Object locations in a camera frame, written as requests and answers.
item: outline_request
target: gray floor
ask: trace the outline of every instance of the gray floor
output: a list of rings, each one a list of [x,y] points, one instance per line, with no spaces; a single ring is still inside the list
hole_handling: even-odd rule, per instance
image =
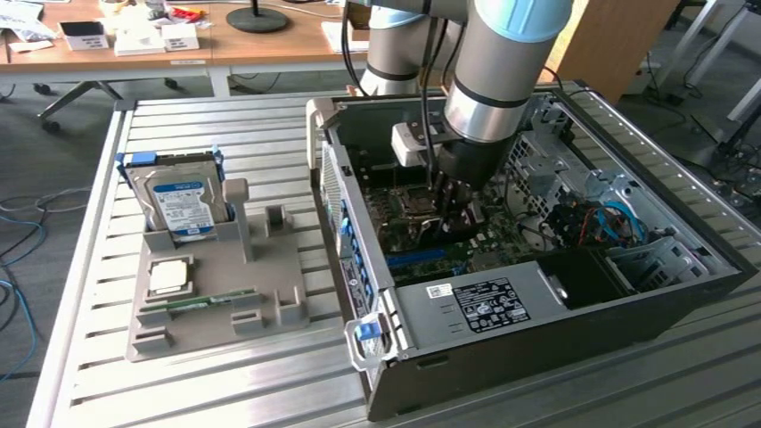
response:
[[[664,58],[672,49],[680,31],[682,27],[678,31],[663,33],[653,52],[654,62]],[[680,65],[682,69],[686,69],[688,61]],[[735,127],[724,121],[723,116],[759,77],[761,64],[756,61],[738,53],[724,53],[699,86],[703,98],[687,99],[679,109],[711,118],[728,128]],[[253,80],[239,82],[265,89],[273,79],[274,75],[261,75]],[[270,92],[339,89],[346,82],[345,72],[293,73],[281,76]],[[179,84],[183,87],[181,92],[169,90],[159,80],[119,83],[114,84],[114,88],[123,97],[135,99],[211,94],[207,80],[203,78],[182,78]],[[51,87],[63,91],[70,86]],[[49,100],[49,97],[34,94],[29,85],[23,85],[15,89],[13,97],[0,103],[0,199],[26,194],[39,195],[66,187],[90,184],[107,126],[110,99],[98,91],[93,91],[61,111],[54,119],[61,123],[62,131],[55,136],[41,131],[34,117]],[[643,131],[658,129],[678,118],[637,97],[623,98],[619,108]],[[754,128],[747,141],[756,142],[759,137],[761,125]],[[688,151],[707,143],[706,137],[691,132],[690,124],[658,133],[655,139],[674,150]],[[30,212],[18,217],[34,219],[37,215]],[[81,212],[50,216],[46,222],[49,236],[43,245],[10,267],[27,296],[38,329],[45,336],[51,329],[81,220]],[[0,248],[6,248],[25,232],[23,227],[0,222]],[[0,319],[6,317],[6,306],[0,308]],[[0,373],[23,357],[27,345],[27,327],[18,314],[13,324],[0,333]],[[42,342],[34,357],[21,370],[23,373],[39,370],[43,348]],[[31,377],[0,383],[0,426],[22,426],[35,382],[37,379]]]

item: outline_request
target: slotted aluminum table surface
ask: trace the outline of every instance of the slotted aluminum table surface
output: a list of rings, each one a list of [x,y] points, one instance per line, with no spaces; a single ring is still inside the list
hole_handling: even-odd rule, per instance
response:
[[[385,423],[366,421],[306,171],[303,104],[331,95],[339,93],[145,101],[114,112],[27,426],[731,427],[759,421],[756,278],[651,342]],[[629,127],[598,111],[593,95],[579,98],[605,126]],[[123,354],[143,217],[113,156],[194,152],[213,144],[226,157],[226,176],[247,180],[247,211],[282,203],[293,213],[311,324],[133,364]],[[643,156],[663,156],[641,144]],[[684,200],[710,202],[704,189],[672,186]],[[716,228],[736,235],[738,226],[718,217]],[[747,239],[755,237],[744,236],[743,248]],[[748,257],[761,258],[756,253]]]

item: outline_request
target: green circuit board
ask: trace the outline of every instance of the green circuit board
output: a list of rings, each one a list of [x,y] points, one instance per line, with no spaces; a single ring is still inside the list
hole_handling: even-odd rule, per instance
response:
[[[535,253],[537,249],[525,241],[515,220],[502,206],[497,185],[486,185],[479,193],[479,206],[487,220],[471,239],[422,250],[410,249],[411,245],[402,242],[407,239],[406,218],[410,215],[422,219],[435,217],[427,209],[425,193],[425,187],[419,185],[374,188],[365,192],[369,216],[379,241],[385,243],[381,247],[385,246],[386,262],[397,286],[509,266],[523,256]],[[387,251],[397,243],[401,243],[401,251]],[[418,256],[419,261],[398,265],[391,262],[399,257],[414,259]]]

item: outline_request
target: white label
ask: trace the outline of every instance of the white label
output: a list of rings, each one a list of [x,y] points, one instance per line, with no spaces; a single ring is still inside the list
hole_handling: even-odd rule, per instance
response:
[[[450,296],[451,284],[430,285],[429,287],[425,287],[425,290],[427,291],[427,297],[430,299],[435,299],[443,296]]]
[[[207,204],[201,201],[203,185],[199,181],[155,185],[153,192],[166,228],[174,234],[193,239],[194,235],[211,231],[214,220]]]
[[[174,60],[169,61],[170,65],[203,65],[205,60]]]

